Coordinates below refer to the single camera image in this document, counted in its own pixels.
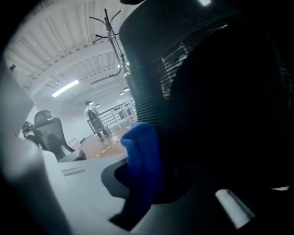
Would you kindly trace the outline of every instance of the floor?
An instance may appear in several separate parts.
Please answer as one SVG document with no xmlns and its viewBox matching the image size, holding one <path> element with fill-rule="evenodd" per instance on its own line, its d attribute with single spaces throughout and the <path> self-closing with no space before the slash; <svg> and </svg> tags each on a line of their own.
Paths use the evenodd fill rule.
<svg viewBox="0 0 294 235">
<path fill-rule="evenodd" d="M 91 135 L 86 138 L 80 149 L 84 151 L 87 159 L 95 159 L 98 157 L 109 157 L 117 154 L 126 153 L 125 148 L 120 143 L 120 138 L 128 131 L 129 122 L 120 124 L 121 129 L 115 126 L 110 129 L 112 135 L 104 136 L 104 141 L 101 142 L 97 136 Z"/>
</svg>

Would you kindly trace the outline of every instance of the chair backrest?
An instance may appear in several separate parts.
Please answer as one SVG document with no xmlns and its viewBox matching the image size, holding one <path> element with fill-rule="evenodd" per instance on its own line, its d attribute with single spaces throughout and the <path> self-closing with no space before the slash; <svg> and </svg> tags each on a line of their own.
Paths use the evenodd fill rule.
<svg viewBox="0 0 294 235">
<path fill-rule="evenodd" d="M 74 152 L 66 143 L 61 121 L 57 117 L 35 123 L 34 134 L 39 138 L 42 148 L 53 152 L 57 160 L 66 156 L 67 151 Z"/>
<path fill-rule="evenodd" d="M 234 162 L 236 173 L 250 169 L 251 180 L 263 169 L 268 181 L 285 182 L 291 80 L 276 42 L 250 17 L 233 5 L 147 0 L 120 29 L 126 79 L 138 121 L 154 125 L 164 160 L 224 172 Z M 195 157 L 192 145 L 183 147 L 190 140 Z M 272 174 L 277 168 L 287 170 Z"/>
</svg>

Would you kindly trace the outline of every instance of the ceiling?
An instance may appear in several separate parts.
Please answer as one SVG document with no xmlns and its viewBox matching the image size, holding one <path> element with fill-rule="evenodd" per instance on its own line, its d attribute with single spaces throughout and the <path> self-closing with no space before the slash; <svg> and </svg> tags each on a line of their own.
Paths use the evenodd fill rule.
<svg viewBox="0 0 294 235">
<path fill-rule="evenodd" d="M 118 62 L 107 39 L 105 26 L 90 16 L 104 18 L 107 8 L 115 32 L 136 6 L 122 5 L 119 0 L 44 0 L 24 19 L 5 50 L 9 66 L 17 68 L 18 83 L 36 101 L 66 102 L 79 105 L 85 100 L 105 100 L 118 96 L 126 80 L 118 72 Z M 51 95 L 68 83 L 79 84 L 60 94 Z"/>
</svg>

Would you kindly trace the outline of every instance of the blue cloth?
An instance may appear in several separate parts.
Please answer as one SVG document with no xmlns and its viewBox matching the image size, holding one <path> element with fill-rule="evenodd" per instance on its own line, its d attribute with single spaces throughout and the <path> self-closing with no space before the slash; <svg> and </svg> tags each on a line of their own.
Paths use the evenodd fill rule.
<svg viewBox="0 0 294 235">
<path fill-rule="evenodd" d="M 154 127 L 147 123 L 135 123 L 120 142 L 128 152 L 127 173 L 132 188 L 139 190 L 150 201 L 163 181 L 158 137 Z"/>
</svg>

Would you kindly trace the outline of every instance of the standing person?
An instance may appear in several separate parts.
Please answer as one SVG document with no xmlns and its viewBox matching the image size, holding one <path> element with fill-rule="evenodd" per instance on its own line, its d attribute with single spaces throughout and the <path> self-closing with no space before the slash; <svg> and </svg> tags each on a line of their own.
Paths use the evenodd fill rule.
<svg viewBox="0 0 294 235">
<path fill-rule="evenodd" d="M 105 130 L 105 128 L 102 124 L 102 121 L 98 117 L 99 113 L 97 112 L 96 108 L 94 106 L 92 106 L 91 104 L 93 104 L 93 102 L 91 102 L 91 101 L 85 102 L 85 105 L 86 105 L 85 115 L 87 116 L 87 118 L 91 122 L 91 124 L 92 124 L 94 130 L 96 131 L 98 137 L 100 138 L 100 140 L 104 141 L 100 131 L 102 131 L 106 137 L 108 136 L 108 133 Z"/>
<path fill-rule="evenodd" d="M 38 139 L 33 133 L 33 126 L 30 122 L 25 122 L 23 124 L 22 130 L 23 130 L 23 136 L 26 140 L 30 140 L 34 142 L 37 146 L 39 146 Z"/>
</svg>

